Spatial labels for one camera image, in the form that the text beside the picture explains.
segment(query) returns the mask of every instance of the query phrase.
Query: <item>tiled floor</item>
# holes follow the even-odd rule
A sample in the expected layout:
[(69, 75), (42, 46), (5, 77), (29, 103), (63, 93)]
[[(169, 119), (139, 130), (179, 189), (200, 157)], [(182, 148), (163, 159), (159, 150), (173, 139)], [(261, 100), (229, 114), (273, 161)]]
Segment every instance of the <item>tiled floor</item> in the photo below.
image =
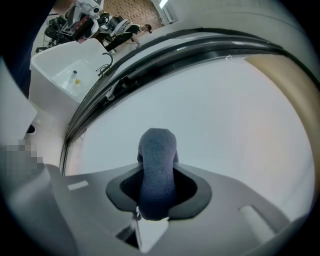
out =
[(34, 105), (37, 115), (33, 120), (36, 129), (34, 135), (26, 134), (26, 144), (31, 144), (36, 149), (37, 156), (42, 157), (45, 164), (59, 166), (61, 151), (64, 145), (64, 136), (67, 125), (60, 123), (42, 109)]

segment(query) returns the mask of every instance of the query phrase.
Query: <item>white curved surface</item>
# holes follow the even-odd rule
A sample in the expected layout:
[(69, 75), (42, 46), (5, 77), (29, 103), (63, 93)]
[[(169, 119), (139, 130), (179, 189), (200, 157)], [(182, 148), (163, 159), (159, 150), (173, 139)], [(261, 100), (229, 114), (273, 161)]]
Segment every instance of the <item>white curved surface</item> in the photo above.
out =
[(175, 134), (180, 163), (244, 182), (291, 220), (309, 211), (314, 163), (305, 129), (281, 91), (244, 59), (199, 64), (126, 98), (87, 129), (79, 173), (136, 162), (151, 127)]

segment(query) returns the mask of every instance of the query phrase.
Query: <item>black opening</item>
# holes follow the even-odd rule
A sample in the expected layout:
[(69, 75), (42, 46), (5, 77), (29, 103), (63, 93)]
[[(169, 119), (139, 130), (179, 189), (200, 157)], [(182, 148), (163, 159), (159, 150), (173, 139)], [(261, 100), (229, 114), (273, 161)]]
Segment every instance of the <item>black opening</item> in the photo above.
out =
[[(197, 192), (197, 184), (188, 176), (184, 175), (180, 171), (173, 169), (174, 183), (176, 190), (176, 202), (175, 205), (179, 205), (190, 198), (192, 198)], [(120, 189), (128, 197), (139, 203), (140, 188), (144, 178), (144, 170), (138, 171), (136, 174), (125, 179), (120, 184)]]

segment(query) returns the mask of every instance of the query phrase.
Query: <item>sink basin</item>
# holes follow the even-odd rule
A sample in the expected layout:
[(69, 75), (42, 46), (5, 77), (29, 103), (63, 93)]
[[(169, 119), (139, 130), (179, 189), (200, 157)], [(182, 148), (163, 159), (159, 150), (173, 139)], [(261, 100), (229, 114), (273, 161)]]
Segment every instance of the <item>sink basin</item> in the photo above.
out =
[[(107, 51), (94, 38), (67, 42), (44, 50), (31, 59), (29, 99), (39, 108), (68, 123), (88, 91), (98, 81), (96, 71), (110, 63)], [(67, 86), (73, 71), (79, 87)]]

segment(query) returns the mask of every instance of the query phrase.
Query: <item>gray textured fabric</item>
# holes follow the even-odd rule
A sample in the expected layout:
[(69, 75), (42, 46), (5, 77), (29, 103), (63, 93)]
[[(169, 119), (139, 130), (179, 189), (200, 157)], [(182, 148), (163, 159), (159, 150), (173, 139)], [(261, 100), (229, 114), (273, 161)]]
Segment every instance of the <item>gray textured fabric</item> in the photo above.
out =
[(159, 221), (168, 216), (176, 202), (173, 172), (178, 162), (177, 141), (168, 129), (150, 128), (141, 137), (138, 162), (143, 164), (139, 211), (146, 220)]

